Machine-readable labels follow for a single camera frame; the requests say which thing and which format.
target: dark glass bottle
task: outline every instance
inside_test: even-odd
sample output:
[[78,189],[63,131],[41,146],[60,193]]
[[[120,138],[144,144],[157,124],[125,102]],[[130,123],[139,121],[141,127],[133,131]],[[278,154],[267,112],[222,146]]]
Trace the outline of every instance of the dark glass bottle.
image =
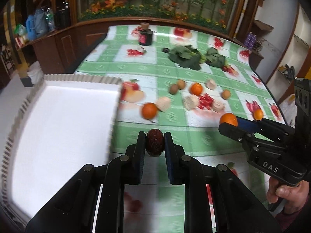
[[141,27],[141,31],[138,37],[138,43],[141,46],[151,46],[153,31],[149,29],[149,24],[141,23],[140,27]]

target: purple bottle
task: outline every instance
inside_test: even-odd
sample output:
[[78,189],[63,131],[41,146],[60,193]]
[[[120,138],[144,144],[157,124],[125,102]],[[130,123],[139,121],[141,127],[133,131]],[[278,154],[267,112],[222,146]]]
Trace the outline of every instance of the purple bottle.
[[251,41],[249,42],[248,49],[252,50],[257,40],[257,36],[253,35]]
[[245,41],[244,41],[244,45],[245,45],[246,47],[248,47],[249,42],[251,41],[251,39],[252,39],[252,32],[249,32],[249,33],[247,34],[247,37],[246,37]]

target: tangerine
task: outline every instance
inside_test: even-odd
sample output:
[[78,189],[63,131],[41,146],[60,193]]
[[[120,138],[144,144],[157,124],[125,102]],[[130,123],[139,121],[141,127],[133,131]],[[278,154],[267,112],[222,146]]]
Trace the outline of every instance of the tangerine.
[[256,120],[262,120],[262,118],[263,118],[263,112],[262,112],[262,110],[261,110],[261,109],[256,109],[256,110],[254,111],[254,113],[253,113],[253,117],[254,117],[254,119],[256,119]]
[[191,85],[189,92],[193,95],[199,96],[203,92],[203,87],[200,83],[195,82]]
[[238,126],[238,120],[232,113],[223,114],[219,120],[219,124],[221,123],[229,123],[231,125]]
[[158,113],[158,108],[154,103],[146,103],[142,107],[142,117],[151,120],[153,119]]

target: wooden counter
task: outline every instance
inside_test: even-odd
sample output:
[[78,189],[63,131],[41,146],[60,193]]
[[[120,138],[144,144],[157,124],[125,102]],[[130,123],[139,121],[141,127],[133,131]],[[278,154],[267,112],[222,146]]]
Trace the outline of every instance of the wooden counter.
[[[109,26],[140,24],[148,22],[155,25],[181,27],[199,32],[208,33],[228,41],[243,44],[235,38],[229,38],[220,32],[185,22],[177,22],[170,19],[143,18],[143,17],[117,17],[102,18],[79,22],[66,29],[50,32],[48,35],[30,41],[45,74],[62,74],[77,58],[85,55],[85,49],[98,38],[105,35]],[[258,53],[252,53],[249,57],[250,65],[256,69],[263,57]]]

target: silver bolt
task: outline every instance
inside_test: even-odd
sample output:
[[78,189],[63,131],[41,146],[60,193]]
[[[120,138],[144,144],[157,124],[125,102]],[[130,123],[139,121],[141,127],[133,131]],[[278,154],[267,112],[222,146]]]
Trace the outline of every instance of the silver bolt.
[[92,169],[93,169],[93,166],[92,166],[91,164],[87,164],[87,165],[83,166],[83,170],[84,170],[85,172],[89,172],[89,171],[91,171]]
[[188,156],[188,155],[183,155],[183,156],[181,156],[181,159],[182,159],[183,161],[190,161],[191,157]]
[[130,157],[128,157],[128,155],[122,155],[119,158],[121,161],[128,161],[130,159]]
[[218,169],[219,169],[220,171],[224,172],[224,171],[227,170],[227,167],[226,167],[225,165],[223,165],[223,164],[220,164],[220,165],[218,165]]

